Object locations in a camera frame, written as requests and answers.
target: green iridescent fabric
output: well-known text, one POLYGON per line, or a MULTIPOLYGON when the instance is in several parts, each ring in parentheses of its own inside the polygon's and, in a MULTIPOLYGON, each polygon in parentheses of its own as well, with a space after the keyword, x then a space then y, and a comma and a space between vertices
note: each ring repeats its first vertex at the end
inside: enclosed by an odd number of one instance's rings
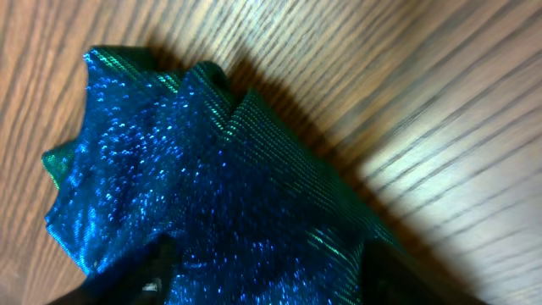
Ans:
POLYGON ((144 49, 85 61, 80 135, 42 161, 47 229, 87 275, 165 234, 167 303, 361 302, 364 245, 398 244, 255 91, 235 99, 212 63, 156 72, 144 49))

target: blue glitter fabric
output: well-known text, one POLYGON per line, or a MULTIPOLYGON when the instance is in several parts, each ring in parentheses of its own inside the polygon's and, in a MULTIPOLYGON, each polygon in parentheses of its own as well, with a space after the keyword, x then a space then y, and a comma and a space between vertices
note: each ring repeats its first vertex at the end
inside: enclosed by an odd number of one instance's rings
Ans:
POLYGON ((47 229, 87 275, 174 238, 168 303, 359 304, 366 241, 398 246, 335 171, 215 64, 95 47, 80 135, 42 161, 47 229))

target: wooden surface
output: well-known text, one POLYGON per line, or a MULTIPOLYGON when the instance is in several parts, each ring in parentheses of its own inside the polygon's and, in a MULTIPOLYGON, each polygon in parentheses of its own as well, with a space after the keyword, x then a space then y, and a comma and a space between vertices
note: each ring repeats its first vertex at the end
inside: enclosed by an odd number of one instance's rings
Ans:
POLYGON ((542 2, 0 0, 0 304, 83 275, 44 229, 40 155, 78 134, 90 45, 256 87, 417 258, 542 303, 542 2))

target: blue cloth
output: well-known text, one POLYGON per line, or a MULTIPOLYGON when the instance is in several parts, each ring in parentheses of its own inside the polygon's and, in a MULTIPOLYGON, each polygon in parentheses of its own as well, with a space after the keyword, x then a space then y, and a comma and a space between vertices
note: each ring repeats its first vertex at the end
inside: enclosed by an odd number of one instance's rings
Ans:
POLYGON ((95 47, 80 135, 42 161, 50 234, 87 275, 159 235, 180 261, 168 303, 359 304, 364 244, 397 245, 335 171, 215 64, 156 72, 95 47))

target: wood grain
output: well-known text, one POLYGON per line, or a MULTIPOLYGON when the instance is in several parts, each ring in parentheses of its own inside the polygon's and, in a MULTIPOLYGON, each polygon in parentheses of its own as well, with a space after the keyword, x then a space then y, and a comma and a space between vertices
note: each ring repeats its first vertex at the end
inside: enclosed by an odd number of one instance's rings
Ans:
POLYGON ((91 45, 208 59, 257 88, 421 261, 542 303, 542 3, 0 0, 0 303, 84 279, 47 234, 40 155, 78 134, 91 45))

